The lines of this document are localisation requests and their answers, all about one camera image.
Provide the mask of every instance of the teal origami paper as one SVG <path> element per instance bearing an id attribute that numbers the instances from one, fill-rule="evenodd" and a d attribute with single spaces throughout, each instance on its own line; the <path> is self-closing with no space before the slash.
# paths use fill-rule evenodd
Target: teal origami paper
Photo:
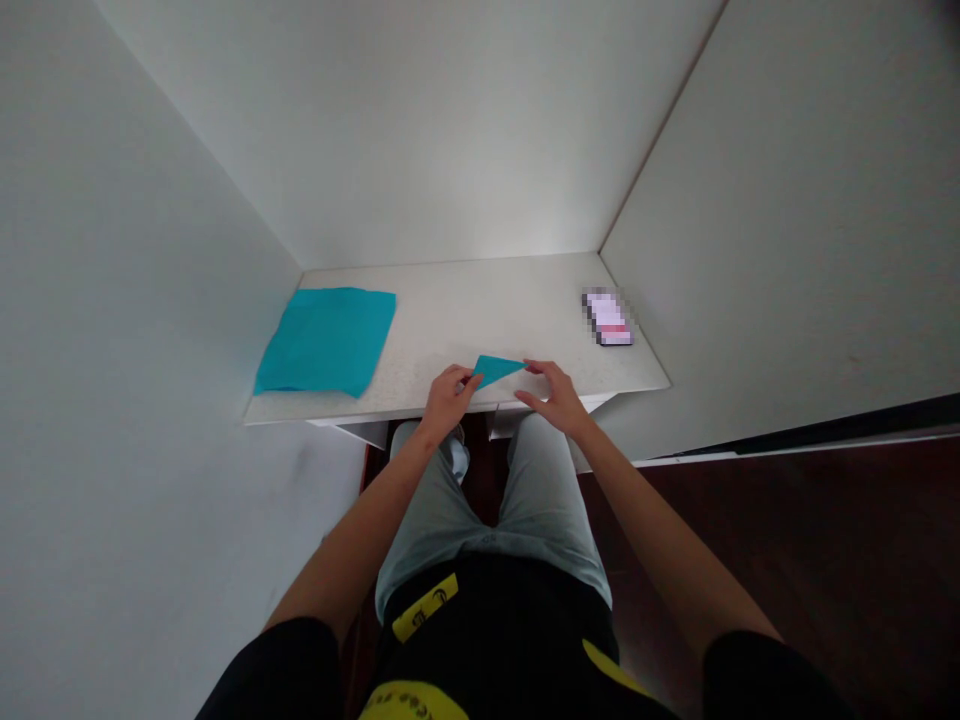
<path id="1" fill-rule="evenodd" d="M 473 368 L 474 375 L 483 374 L 483 382 L 480 383 L 480 387 L 478 387 L 477 390 L 485 388 L 487 385 L 495 383 L 507 375 L 512 375 L 517 372 L 517 370 L 523 370 L 526 366 L 526 363 L 517 362 L 516 360 L 505 360 L 504 358 L 496 358 L 490 355 L 481 355 L 477 358 L 477 364 Z"/>
<path id="2" fill-rule="evenodd" d="M 360 397 L 373 379 L 396 308 L 393 293 L 298 290 L 263 354 L 253 394 L 339 390 Z"/>

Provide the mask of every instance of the white countertop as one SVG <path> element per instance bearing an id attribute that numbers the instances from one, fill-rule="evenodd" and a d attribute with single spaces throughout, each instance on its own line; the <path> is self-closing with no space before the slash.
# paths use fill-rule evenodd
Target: white countertop
<path id="1" fill-rule="evenodd" d="M 481 354 L 554 360 L 581 397 L 669 387 L 639 328 L 627 347 L 601 347 L 590 332 L 583 288 L 612 285 L 596 253 L 308 272 L 302 289 L 352 286 L 397 294 L 373 381 L 359 399 L 338 392 L 264 393 L 251 399 L 244 422 L 415 417 L 444 368 L 472 367 Z M 518 389 L 548 393 L 542 378 L 519 372 L 478 391 L 470 411 L 514 405 Z"/>

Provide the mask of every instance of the dark brown floor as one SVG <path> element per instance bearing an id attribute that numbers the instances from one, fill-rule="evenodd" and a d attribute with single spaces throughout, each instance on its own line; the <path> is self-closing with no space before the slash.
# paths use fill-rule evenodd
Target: dark brown floor
<path id="1" fill-rule="evenodd" d="M 506 441 L 467 416 L 464 494 L 496 522 Z M 365 483 L 385 458 L 372 452 Z M 648 468 L 784 639 L 866 718 L 960 711 L 960 438 Z M 614 597 L 621 664 L 683 718 L 699 672 L 592 475 L 580 477 Z M 372 672 L 372 597 L 344 647 L 348 717 Z"/>

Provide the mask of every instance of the folded paper triangle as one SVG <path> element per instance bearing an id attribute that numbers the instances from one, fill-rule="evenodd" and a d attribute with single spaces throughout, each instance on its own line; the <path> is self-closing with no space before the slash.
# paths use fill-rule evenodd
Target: folded paper triangle
<path id="1" fill-rule="evenodd" d="M 526 363 L 517 362 L 516 360 L 505 360 L 503 358 L 491 357 L 490 355 L 481 355 L 477 358 L 477 364 L 473 368 L 474 375 L 483 374 L 483 382 L 480 383 L 480 387 L 478 387 L 477 390 L 491 383 L 495 383 L 500 378 L 512 375 L 517 370 L 523 370 L 526 366 Z"/>

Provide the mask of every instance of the light gray pants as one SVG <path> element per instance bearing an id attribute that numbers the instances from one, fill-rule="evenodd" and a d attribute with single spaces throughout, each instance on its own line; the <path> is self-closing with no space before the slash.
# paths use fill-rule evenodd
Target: light gray pants
<path id="1" fill-rule="evenodd" d="M 417 422 L 397 428 L 390 459 Z M 610 583 L 590 531 L 570 448 L 563 433 L 539 415 L 524 418 L 507 454 L 510 474 L 500 522 L 489 528 L 470 509 L 459 480 L 470 454 L 448 436 L 427 465 L 377 578 L 377 618 L 393 592 L 423 570 L 462 550 L 533 558 L 553 565 L 600 593 L 613 606 Z"/>

